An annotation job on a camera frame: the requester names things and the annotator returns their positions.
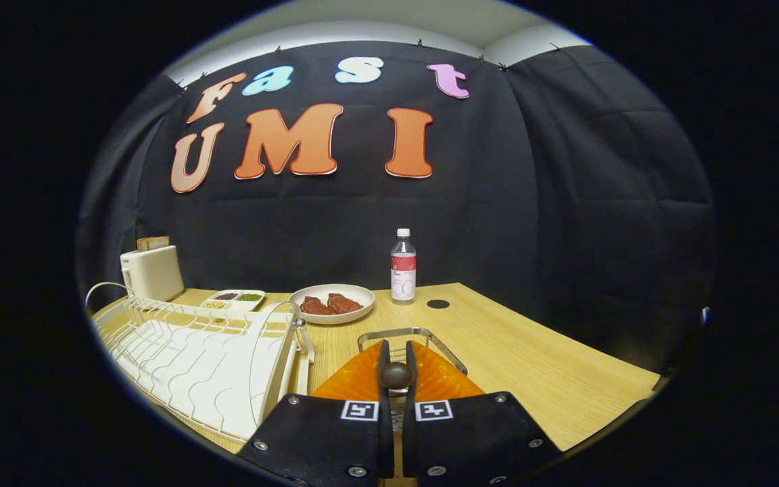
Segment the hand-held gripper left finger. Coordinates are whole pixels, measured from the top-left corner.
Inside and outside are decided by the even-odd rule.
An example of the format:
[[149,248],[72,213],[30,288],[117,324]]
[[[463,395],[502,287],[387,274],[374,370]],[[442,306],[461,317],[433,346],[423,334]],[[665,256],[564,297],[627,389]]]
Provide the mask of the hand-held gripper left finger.
[[364,364],[364,400],[284,395],[237,456],[300,486],[378,486],[392,478],[392,410],[378,383],[389,345],[380,340],[352,362]]

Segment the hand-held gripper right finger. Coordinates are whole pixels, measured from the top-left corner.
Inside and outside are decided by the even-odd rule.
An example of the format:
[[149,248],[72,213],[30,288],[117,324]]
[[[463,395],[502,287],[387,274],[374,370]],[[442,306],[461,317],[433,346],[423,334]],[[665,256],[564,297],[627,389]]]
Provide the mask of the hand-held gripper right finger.
[[511,486],[563,453],[510,394],[486,394],[411,340],[414,373],[402,426],[403,473],[420,486]]

